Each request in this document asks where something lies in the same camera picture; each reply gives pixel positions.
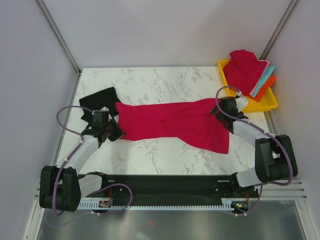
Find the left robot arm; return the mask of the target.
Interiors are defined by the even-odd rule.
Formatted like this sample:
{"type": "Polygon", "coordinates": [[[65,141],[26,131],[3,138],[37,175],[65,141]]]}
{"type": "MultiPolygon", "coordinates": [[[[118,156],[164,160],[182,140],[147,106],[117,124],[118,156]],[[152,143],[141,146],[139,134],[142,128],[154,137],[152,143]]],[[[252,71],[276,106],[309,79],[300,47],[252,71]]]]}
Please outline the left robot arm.
{"type": "Polygon", "coordinates": [[[56,114],[58,124],[66,131],[79,136],[79,140],[71,151],[55,165],[46,165],[40,174],[39,205],[51,209],[57,217],[64,212],[74,212],[83,196],[89,194],[83,190],[79,180],[79,172],[101,145],[109,140],[114,142],[125,135],[109,109],[90,110],[92,121],[89,127],[77,132],[66,127],[60,121],[60,113],[72,108],[67,106],[56,114]]]}

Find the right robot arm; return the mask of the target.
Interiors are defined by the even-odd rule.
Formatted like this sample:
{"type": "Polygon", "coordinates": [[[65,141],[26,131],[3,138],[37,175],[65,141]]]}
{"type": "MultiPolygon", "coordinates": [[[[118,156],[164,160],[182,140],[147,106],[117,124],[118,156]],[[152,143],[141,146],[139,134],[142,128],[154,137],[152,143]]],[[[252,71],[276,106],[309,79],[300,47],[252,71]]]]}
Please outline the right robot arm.
{"type": "Polygon", "coordinates": [[[275,135],[253,124],[242,112],[247,99],[222,97],[210,112],[230,133],[254,147],[254,167],[233,174],[229,191],[242,196],[247,187],[273,183],[289,185],[298,175],[298,166],[289,136],[275,135]]]}

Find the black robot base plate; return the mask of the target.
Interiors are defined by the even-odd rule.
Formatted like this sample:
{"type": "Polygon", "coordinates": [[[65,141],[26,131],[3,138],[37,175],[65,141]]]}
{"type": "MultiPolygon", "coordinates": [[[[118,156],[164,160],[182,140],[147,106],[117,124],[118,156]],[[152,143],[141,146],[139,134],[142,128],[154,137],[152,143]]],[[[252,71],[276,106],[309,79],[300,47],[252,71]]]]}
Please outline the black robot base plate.
{"type": "Polygon", "coordinates": [[[102,192],[120,204],[217,204],[226,199],[254,199],[253,186],[240,187],[230,175],[102,175],[102,192]]]}

